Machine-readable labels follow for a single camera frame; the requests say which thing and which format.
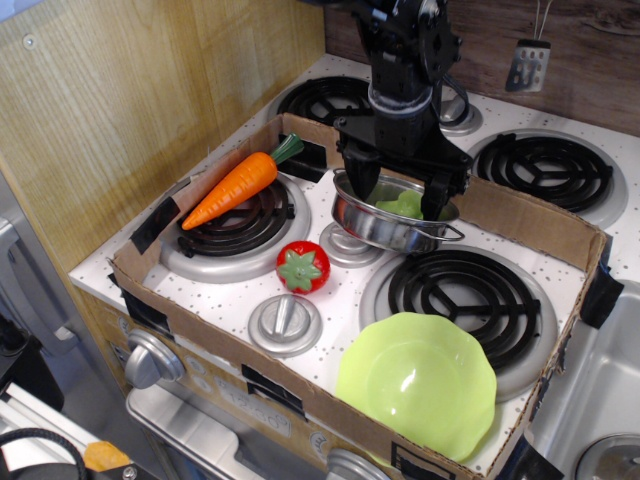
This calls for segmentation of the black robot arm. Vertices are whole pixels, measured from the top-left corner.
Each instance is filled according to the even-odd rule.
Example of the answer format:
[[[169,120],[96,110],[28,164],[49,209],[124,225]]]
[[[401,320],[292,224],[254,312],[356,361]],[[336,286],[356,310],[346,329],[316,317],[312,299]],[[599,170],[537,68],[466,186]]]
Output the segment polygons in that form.
[[[325,1],[356,21],[371,67],[372,113],[343,115],[334,126],[354,194],[366,199],[380,172],[424,183],[422,216],[435,221],[466,190],[471,157],[441,130],[442,86],[459,61],[462,40],[444,1]]]

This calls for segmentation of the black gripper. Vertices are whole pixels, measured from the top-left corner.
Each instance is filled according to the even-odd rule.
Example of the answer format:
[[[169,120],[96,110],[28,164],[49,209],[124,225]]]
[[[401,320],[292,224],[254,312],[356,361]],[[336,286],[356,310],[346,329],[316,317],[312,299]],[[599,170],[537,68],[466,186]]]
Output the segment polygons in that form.
[[[341,117],[338,150],[354,195],[367,200],[383,169],[425,182],[421,212],[436,221],[449,200],[466,190],[471,157],[441,132],[428,110],[416,117]]]

